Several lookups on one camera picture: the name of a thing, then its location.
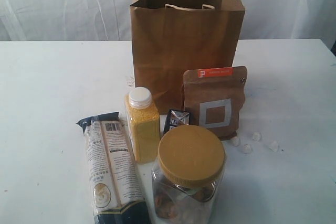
white fabric backdrop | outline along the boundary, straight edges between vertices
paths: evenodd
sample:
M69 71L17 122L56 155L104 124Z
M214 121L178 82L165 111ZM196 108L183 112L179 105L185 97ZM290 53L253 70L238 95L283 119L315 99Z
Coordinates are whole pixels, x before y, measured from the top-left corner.
M336 0L242 0L241 39L336 40ZM1 0L0 40L130 40L131 0Z

white stone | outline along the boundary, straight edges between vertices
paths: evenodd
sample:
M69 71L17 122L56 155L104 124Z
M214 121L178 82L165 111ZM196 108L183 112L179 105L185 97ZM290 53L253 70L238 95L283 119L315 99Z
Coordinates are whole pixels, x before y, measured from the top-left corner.
M253 151L252 146L250 146L249 144L244 144L243 147L244 154L250 154L252 151Z
M261 134L259 132L253 133L252 140L254 140L254 141L260 141L261 140Z
M279 144L277 141L273 141L268 145L268 148L270 148L274 152L277 152L279 150Z
M239 146L240 145L240 139L238 136L234 136L233 138L231 138L231 143L233 146Z

packaged pasta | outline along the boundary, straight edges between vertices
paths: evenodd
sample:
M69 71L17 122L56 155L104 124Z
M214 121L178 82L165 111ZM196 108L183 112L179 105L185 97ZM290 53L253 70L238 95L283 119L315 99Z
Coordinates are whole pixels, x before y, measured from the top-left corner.
M119 113L91 116L77 124L86 136L95 223L150 224Z

